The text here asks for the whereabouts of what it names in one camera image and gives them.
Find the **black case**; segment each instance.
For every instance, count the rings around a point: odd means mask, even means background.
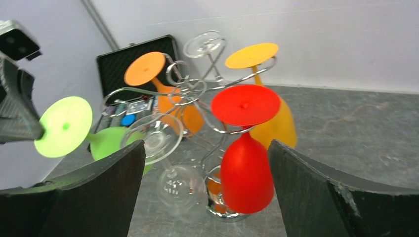
[[[128,85],[124,82],[124,75],[127,68],[138,57],[154,51],[168,54],[173,59],[173,61],[176,61],[178,59],[176,41],[171,35],[166,35],[157,39],[152,39],[147,42],[143,42],[98,56],[96,58],[96,63],[99,70],[103,96],[106,96],[107,94],[111,93],[112,91],[118,88],[127,87]],[[165,67],[157,76],[157,78],[164,85],[170,85],[166,79],[166,69],[168,66],[169,62],[166,61]],[[150,91],[156,91],[156,88],[151,82],[135,87]],[[116,94],[115,96],[112,96],[108,100],[108,103],[112,105],[113,101],[116,99],[132,101],[138,99],[142,95],[144,94],[132,91],[123,91]]]

